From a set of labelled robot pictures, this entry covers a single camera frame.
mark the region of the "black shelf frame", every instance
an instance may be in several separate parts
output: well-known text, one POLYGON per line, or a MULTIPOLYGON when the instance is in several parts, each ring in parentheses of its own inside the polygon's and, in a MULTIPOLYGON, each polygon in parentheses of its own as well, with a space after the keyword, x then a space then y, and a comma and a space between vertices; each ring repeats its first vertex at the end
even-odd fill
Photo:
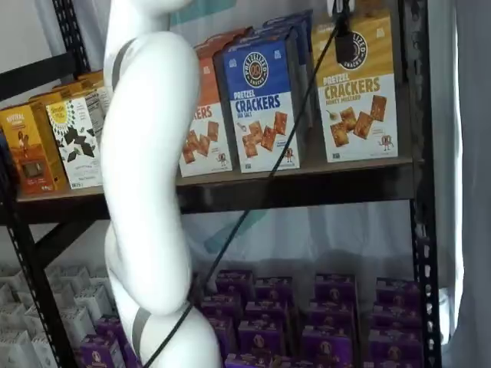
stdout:
MULTIPOLYGON (((70 52, 0 74, 0 100, 88 70, 71 0, 53 3, 70 52)), ((184 183, 177 186, 176 194, 183 213, 409 200, 414 277, 422 290, 423 366, 441 368, 427 3, 428 0, 398 0, 403 64, 411 92, 412 159, 392 166, 282 175, 272 181, 273 189, 260 198, 257 195, 263 193, 263 178, 184 183)), ((104 194, 18 200, 8 177, 2 174, 7 172, 5 164, 1 160, 0 164, 0 223, 7 225, 58 365, 75 366, 44 268, 94 221, 109 219, 104 194), (60 224, 34 242, 28 224, 46 222, 60 224)))

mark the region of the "pretzel crackers box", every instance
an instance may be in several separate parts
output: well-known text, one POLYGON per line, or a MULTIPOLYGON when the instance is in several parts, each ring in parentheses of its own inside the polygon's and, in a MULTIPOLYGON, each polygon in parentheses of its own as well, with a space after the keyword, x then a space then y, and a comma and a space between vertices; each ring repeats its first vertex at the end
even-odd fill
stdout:
POLYGON ((230 107, 220 96, 226 98, 227 95, 225 91, 220 93, 219 86, 223 65, 219 58, 214 61, 214 56, 221 50, 222 44, 218 41, 196 48, 201 95, 180 157, 183 177, 231 171, 232 162, 236 161, 229 145, 233 131, 226 126, 226 121, 231 120, 230 107))
MULTIPOLYGON (((333 23, 312 32, 320 58, 333 23)), ((333 41, 317 74, 328 162, 397 157, 397 111, 388 11, 351 22, 353 57, 339 64, 333 41)))
MULTIPOLYGON (((224 54, 243 173, 271 170, 293 130, 302 90, 297 37, 295 29, 267 34, 224 54)), ((307 128, 302 120, 278 169, 300 167, 307 128)))
POLYGON ((67 187, 42 103, 31 102, 0 110, 0 124, 24 194, 53 192, 67 187))

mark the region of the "sea salt cracker box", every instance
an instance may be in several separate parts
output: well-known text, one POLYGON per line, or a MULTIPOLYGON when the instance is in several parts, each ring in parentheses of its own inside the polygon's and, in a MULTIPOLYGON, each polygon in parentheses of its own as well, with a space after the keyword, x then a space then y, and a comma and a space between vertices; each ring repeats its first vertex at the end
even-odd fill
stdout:
POLYGON ((269 355, 229 354, 225 360, 226 368, 272 368, 269 355))
POLYGON ((393 278, 377 278, 377 301, 382 304, 397 305, 399 307, 420 306, 420 288, 417 282, 397 280, 393 278))
POLYGON ((215 284, 219 293, 239 293, 244 305, 255 299, 254 274, 250 270, 221 270, 215 284))
POLYGON ((125 368, 116 337, 88 335, 82 341, 80 351, 86 366, 125 368))
POLYGON ((353 340, 349 328, 305 326, 302 332, 303 356, 321 360, 335 368, 354 363, 353 340))
MULTIPOLYGON (((223 55, 243 173, 270 171, 285 148, 301 99, 295 29, 233 45, 223 55)), ((305 117, 279 170, 300 167, 305 117)))
MULTIPOLYGON (((329 163, 397 157, 397 108, 389 11, 350 20, 352 57, 338 63, 334 40, 317 73, 329 163)), ((312 31, 314 64, 334 29, 312 31)))
POLYGON ((238 332, 244 353, 285 355, 282 322, 248 318, 240 322, 238 332))

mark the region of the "brand logo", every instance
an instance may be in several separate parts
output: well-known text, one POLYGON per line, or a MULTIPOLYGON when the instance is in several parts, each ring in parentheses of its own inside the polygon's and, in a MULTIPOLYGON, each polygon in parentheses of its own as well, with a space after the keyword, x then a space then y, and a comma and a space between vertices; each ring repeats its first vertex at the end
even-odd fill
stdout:
POLYGON ((259 52, 251 52, 244 60, 244 77, 252 88, 262 87, 269 76, 268 62, 259 52))
POLYGON ((341 66, 349 71, 358 69, 361 65, 363 65, 363 63, 367 59, 367 54, 368 54, 368 46, 364 37, 357 32, 352 32, 352 34, 353 34, 353 58, 349 61, 344 61, 341 63, 341 66))

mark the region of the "shelf upright post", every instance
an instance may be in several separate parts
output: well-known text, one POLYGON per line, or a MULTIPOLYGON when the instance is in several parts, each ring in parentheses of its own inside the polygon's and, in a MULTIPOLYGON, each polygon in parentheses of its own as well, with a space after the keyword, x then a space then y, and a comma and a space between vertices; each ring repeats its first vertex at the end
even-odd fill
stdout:
POLYGON ((410 201, 414 278, 421 289, 426 368, 441 368, 437 225, 433 175, 428 0, 404 0, 407 74, 410 85, 414 199, 410 201))

